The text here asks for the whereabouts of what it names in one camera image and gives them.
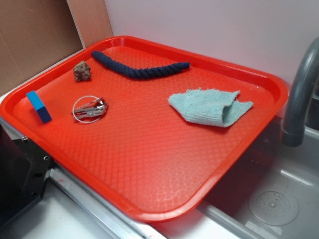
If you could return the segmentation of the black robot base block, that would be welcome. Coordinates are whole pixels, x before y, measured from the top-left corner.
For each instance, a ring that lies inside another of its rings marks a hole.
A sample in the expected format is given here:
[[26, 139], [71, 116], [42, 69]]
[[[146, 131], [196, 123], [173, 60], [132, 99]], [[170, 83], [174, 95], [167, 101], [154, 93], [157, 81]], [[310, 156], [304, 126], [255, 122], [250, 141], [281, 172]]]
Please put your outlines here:
[[30, 139], [11, 139], [0, 128], [0, 228], [39, 203], [53, 165], [51, 156]]

